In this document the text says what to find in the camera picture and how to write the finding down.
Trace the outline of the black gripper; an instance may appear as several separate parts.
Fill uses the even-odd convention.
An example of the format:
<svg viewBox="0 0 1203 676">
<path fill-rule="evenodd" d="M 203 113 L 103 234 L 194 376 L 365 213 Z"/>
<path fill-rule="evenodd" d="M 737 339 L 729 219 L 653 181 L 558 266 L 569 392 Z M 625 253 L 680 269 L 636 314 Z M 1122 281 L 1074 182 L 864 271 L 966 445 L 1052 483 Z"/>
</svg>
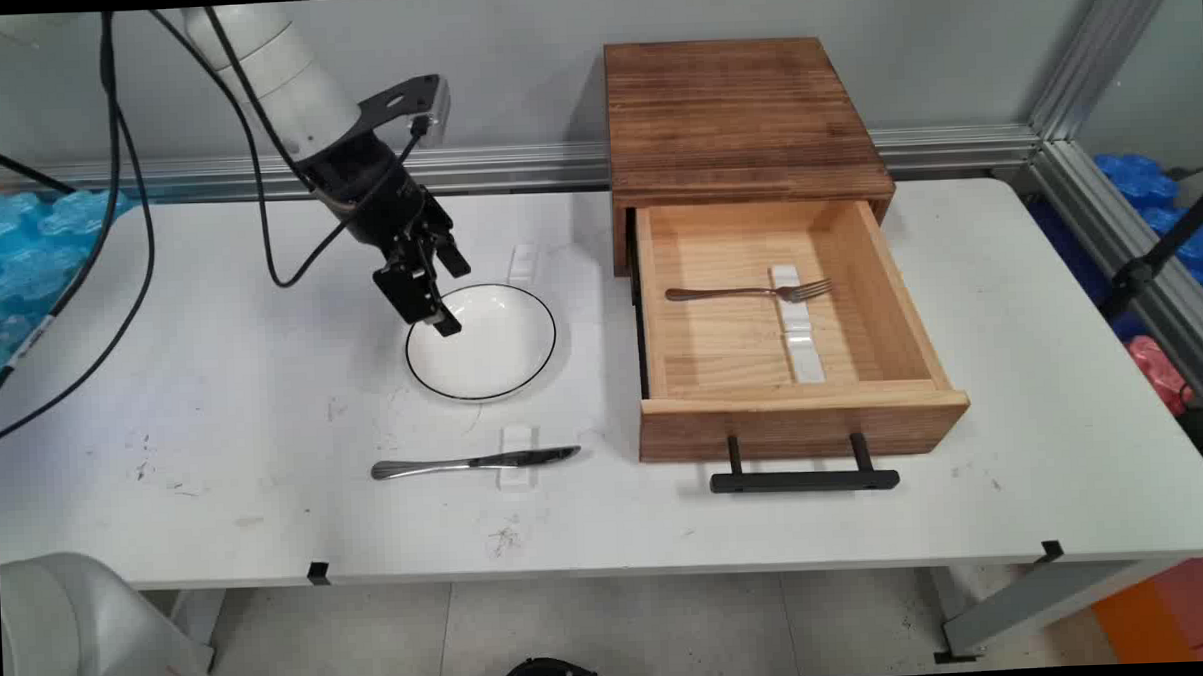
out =
<svg viewBox="0 0 1203 676">
<path fill-rule="evenodd" d="M 444 338 L 458 334 L 461 324 L 437 289 L 434 257 L 454 278 L 472 267 L 458 251 L 451 217 L 405 168 L 426 134 L 411 128 L 401 154 L 371 132 L 356 135 L 304 158 L 298 170 L 348 233 L 384 256 L 372 283 L 405 325 L 429 325 Z"/>
</svg>

